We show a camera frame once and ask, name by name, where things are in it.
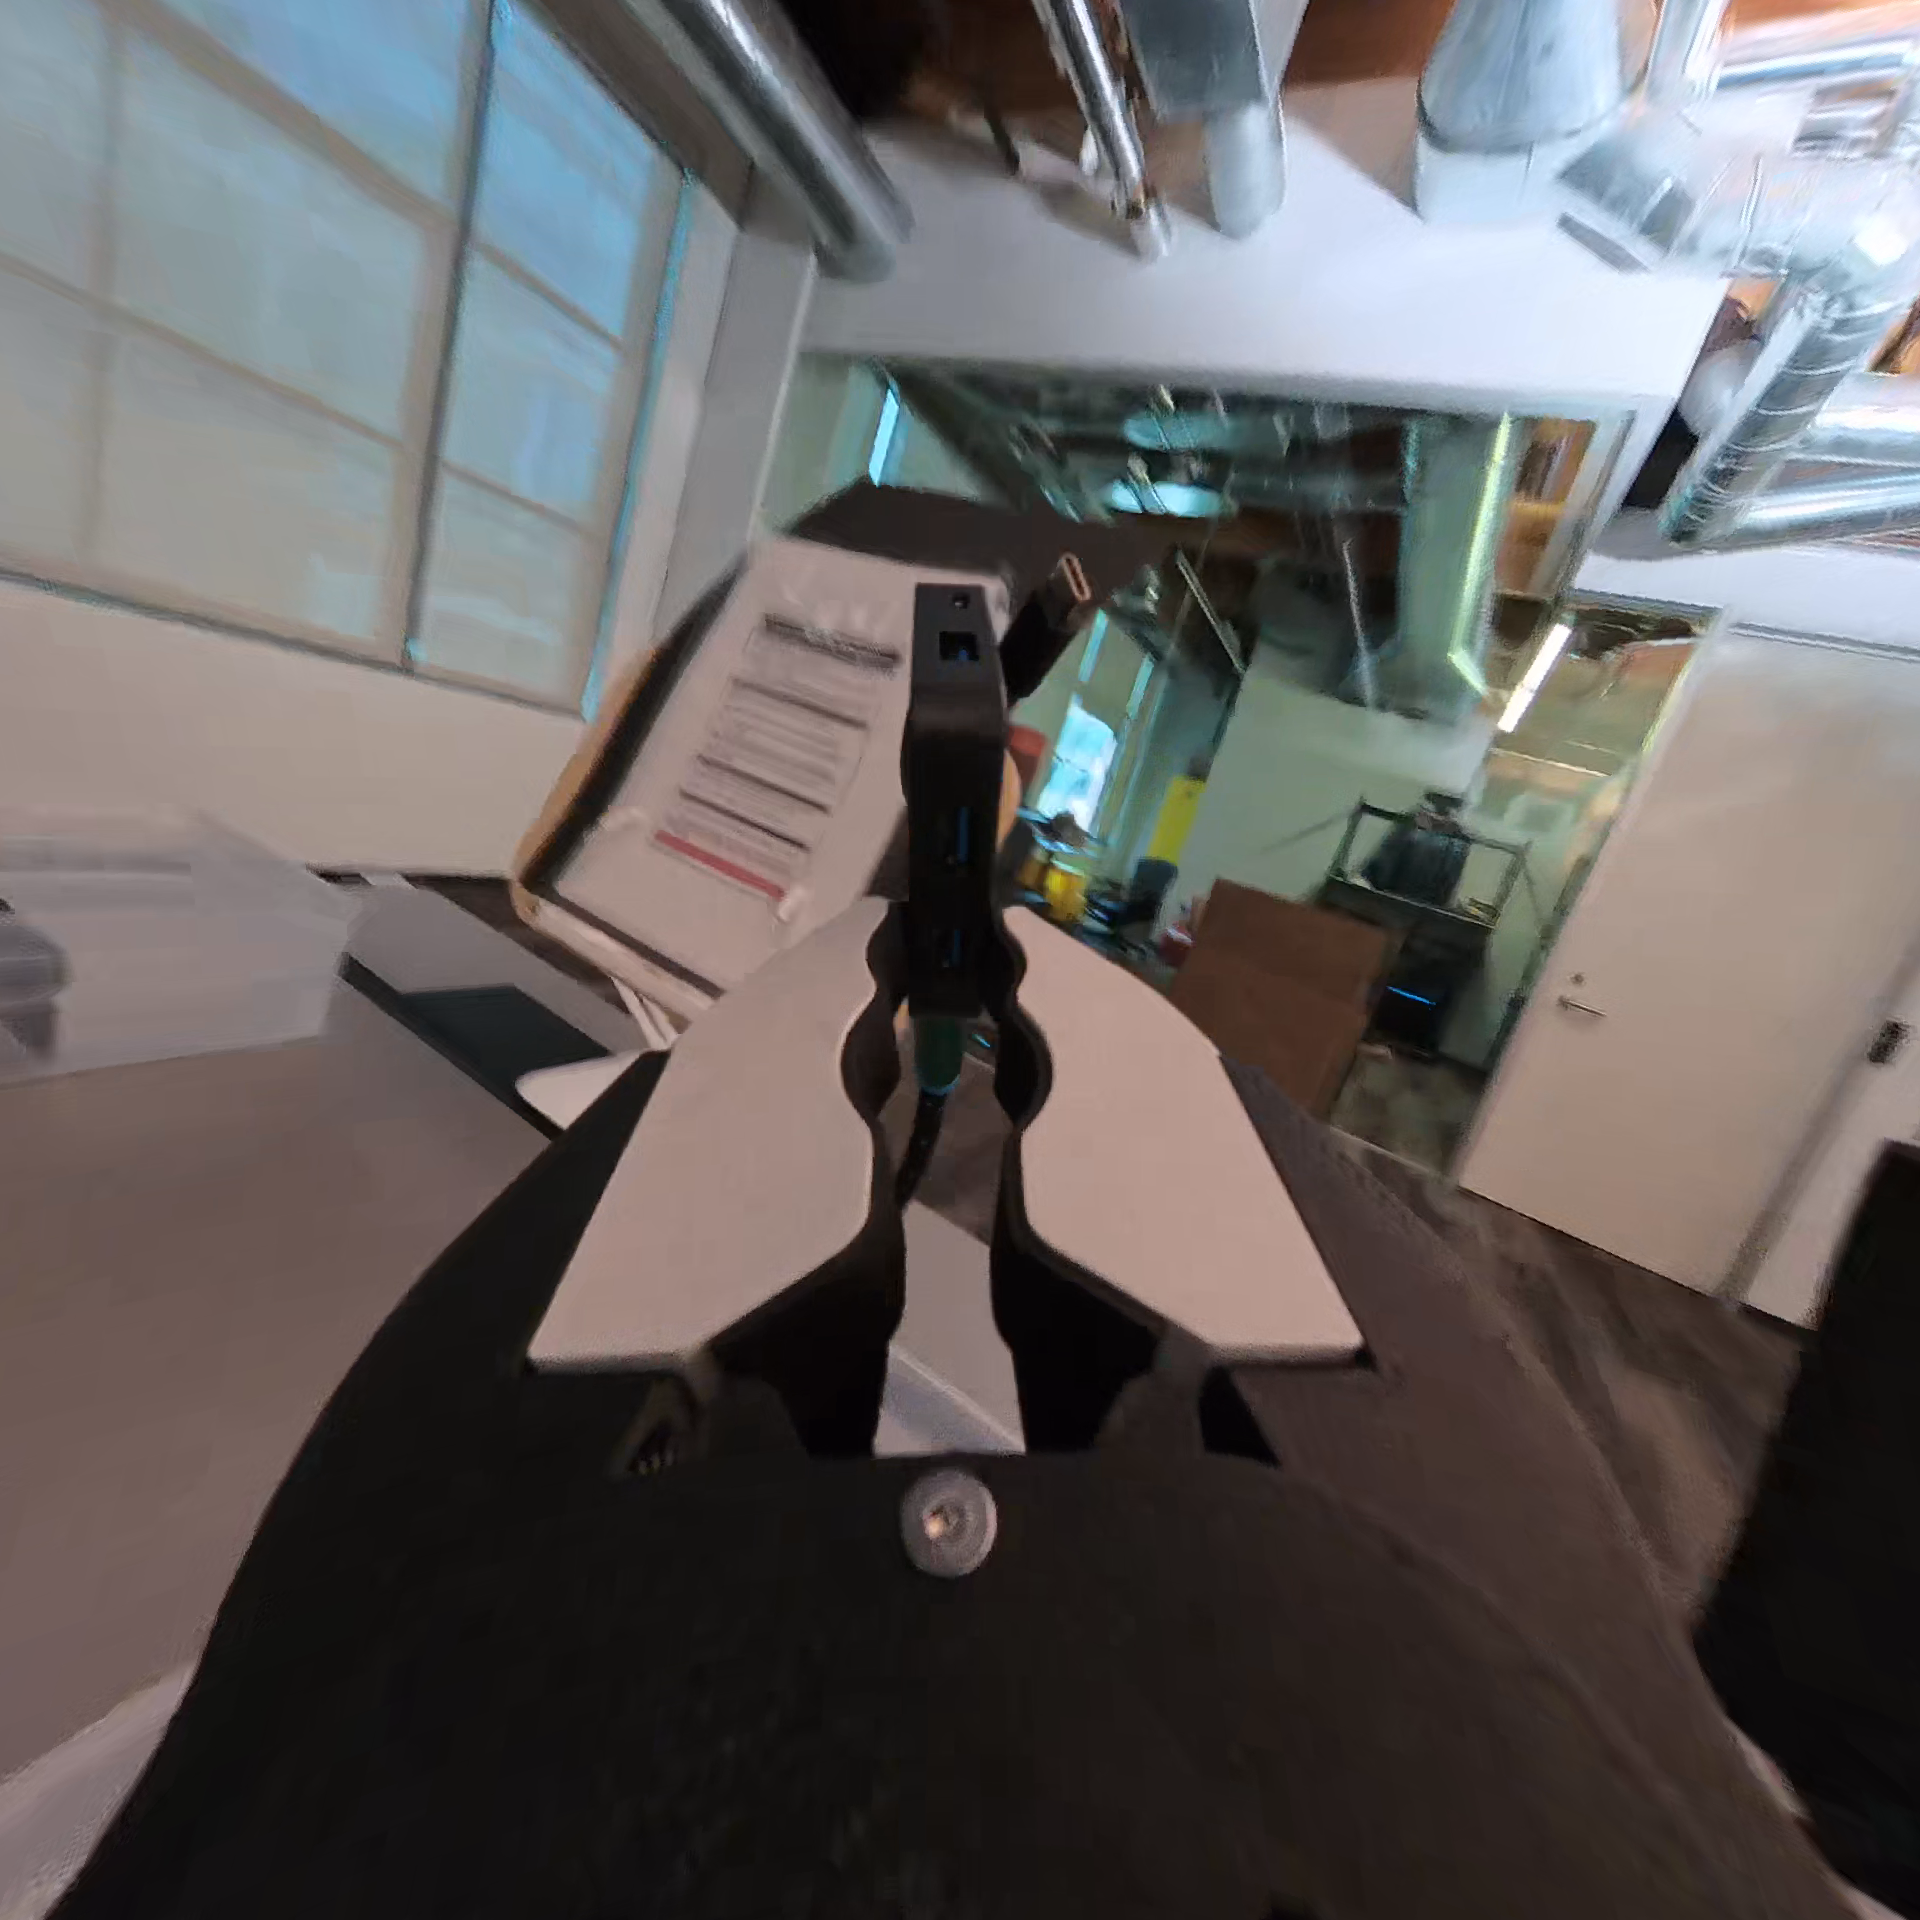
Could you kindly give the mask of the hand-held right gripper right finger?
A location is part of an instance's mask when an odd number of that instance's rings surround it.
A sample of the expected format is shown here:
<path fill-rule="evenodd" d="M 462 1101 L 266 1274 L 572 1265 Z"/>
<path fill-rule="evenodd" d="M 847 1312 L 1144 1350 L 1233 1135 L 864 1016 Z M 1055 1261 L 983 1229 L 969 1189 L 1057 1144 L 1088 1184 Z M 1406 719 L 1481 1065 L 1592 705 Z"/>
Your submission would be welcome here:
<path fill-rule="evenodd" d="M 1247 1376 L 1358 1370 L 1366 1332 L 1217 1045 L 1030 906 L 994 957 L 992 1319 L 1025 1448 L 1091 1448 L 1150 1376 L 1206 1410 Z"/>

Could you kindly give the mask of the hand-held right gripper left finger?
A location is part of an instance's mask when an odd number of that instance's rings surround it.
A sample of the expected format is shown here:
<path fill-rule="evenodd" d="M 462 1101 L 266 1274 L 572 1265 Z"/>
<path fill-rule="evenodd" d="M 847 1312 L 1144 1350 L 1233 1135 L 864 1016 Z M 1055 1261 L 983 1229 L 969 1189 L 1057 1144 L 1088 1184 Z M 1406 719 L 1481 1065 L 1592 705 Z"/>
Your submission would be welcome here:
<path fill-rule="evenodd" d="M 544 1376 L 658 1376 L 699 1406 L 772 1392 L 817 1456 L 873 1450 L 905 1312 L 883 1111 L 905 994 L 867 896 L 671 1049 L 534 1332 Z"/>

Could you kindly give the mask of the black usb hub adapter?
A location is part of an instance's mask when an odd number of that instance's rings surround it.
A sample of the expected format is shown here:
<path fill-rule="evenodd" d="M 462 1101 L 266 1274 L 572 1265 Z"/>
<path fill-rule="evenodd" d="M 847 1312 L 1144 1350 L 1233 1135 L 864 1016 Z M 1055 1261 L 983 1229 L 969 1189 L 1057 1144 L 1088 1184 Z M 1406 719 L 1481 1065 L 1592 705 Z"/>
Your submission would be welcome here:
<path fill-rule="evenodd" d="M 1091 578 L 1073 553 L 1055 561 L 1003 631 L 983 588 L 914 589 L 902 756 L 902 937 L 905 1008 L 918 1024 L 967 1021 L 987 1006 L 1011 708 L 1046 680 L 1094 604 Z"/>

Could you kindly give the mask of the clear plastic bin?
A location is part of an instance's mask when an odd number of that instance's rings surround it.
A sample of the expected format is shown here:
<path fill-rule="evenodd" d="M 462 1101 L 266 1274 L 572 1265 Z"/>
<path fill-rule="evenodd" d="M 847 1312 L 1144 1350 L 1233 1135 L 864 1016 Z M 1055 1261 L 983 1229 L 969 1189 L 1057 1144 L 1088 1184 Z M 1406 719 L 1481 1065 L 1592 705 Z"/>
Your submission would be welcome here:
<path fill-rule="evenodd" d="M 169 806 L 3 812 L 3 1080 L 314 1040 L 362 894 Z"/>

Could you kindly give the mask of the white display stand base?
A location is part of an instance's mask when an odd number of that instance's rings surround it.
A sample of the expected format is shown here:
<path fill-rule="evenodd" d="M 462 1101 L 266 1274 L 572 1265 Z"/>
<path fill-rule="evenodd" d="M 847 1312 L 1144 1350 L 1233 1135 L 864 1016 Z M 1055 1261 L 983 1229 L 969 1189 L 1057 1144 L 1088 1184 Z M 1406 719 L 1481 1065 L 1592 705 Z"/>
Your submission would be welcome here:
<path fill-rule="evenodd" d="M 655 1065 L 662 1052 L 612 1052 L 578 1062 L 538 1068 L 520 1076 L 514 1093 L 553 1134 L 567 1130 L 636 1065 Z"/>

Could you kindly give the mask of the brown cardboard box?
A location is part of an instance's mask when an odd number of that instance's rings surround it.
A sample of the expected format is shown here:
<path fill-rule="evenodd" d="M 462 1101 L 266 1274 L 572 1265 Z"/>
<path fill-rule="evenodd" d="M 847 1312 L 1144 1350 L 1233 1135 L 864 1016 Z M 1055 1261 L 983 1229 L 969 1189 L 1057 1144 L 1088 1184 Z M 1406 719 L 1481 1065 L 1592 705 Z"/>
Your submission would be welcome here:
<path fill-rule="evenodd" d="M 1168 1001 L 1235 1065 L 1329 1120 L 1401 950 L 1401 934 L 1219 877 Z"/>

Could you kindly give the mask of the black display board instruction sheet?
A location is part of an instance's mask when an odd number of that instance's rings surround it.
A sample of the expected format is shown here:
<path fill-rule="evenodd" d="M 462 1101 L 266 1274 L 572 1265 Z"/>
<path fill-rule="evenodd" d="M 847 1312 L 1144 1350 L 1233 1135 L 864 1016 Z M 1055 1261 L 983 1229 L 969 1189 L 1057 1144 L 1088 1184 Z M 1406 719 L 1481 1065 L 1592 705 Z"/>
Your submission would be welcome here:
<path fill-rule="evenodd" d="M 1073 520 L 855 481 L 759 538 L 615 687 L 511 888 L 522 921 L 696 1020 L 873 888 L 902 824 L 914 596 L 982 591 L 1011 704 L 1170 554 L 1150 518 Z"/>

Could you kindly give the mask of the white door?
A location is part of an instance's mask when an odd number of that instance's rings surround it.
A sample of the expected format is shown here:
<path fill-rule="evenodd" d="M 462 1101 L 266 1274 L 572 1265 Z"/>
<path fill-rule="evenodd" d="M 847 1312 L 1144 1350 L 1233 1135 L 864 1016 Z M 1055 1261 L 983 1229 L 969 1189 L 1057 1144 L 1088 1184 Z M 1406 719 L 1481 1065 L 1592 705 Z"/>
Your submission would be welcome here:
<path fill-rule="evenodd" d="M 1915 957 L 1915 650 L 1696 654 L 1457 1162 L 1504 1209 L 1719 1290 Z"/>

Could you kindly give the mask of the black office chair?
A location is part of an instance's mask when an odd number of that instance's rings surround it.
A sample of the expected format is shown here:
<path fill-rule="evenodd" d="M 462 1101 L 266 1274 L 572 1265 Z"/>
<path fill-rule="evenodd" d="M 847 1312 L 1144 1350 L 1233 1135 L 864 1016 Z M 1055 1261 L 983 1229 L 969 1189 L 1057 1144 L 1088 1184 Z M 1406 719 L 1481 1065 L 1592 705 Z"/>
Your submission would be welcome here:
<path fill-rule="evenodd" d="M 1918 1914 L 1918 1152 L 1884 1146 L 1696 1622 L 1840 1877 Z"/>

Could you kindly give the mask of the silver ceiling ductwork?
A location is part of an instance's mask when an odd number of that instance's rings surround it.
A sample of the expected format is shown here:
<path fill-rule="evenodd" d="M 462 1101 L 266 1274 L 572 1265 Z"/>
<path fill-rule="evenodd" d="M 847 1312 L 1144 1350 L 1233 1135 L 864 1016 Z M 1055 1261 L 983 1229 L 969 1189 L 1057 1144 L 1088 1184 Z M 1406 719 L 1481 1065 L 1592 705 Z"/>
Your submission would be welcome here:
<path fill-rule="evenodd" d="M 1414 204 L 1559 228 L 1620 271 L 1764 284 L 1703 345 L 1672 550 L 1915 527 L 1915 376 L 1875 369 L 1915 308 L 1915 4 L 1728 26 L 1728 4 L 1460 1 L 1416 90 Z"/>

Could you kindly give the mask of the large paned window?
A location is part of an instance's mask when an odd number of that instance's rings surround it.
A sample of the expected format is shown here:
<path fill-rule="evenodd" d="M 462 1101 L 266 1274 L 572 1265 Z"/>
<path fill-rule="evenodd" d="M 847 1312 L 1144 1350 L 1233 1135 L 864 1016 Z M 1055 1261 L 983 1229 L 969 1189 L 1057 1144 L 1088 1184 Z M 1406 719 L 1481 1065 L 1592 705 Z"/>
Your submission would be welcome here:
<path fill-rule="evenodd" d="M 4 1 L 4 584 L 584 713 L 696 185 L 556 4 Z"/>

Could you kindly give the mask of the ribbed silver round duct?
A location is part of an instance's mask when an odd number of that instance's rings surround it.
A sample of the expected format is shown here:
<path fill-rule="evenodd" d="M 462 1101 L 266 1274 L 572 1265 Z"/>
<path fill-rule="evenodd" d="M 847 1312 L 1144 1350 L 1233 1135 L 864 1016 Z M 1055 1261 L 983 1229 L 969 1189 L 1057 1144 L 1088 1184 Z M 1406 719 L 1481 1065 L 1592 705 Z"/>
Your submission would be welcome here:
<path fill-rule="evenodd" d="M 831 277 L 888 279 L 912 218 L 855 116 L 776 1 L 633 1 L 719 126 L 800 214 Z"/>

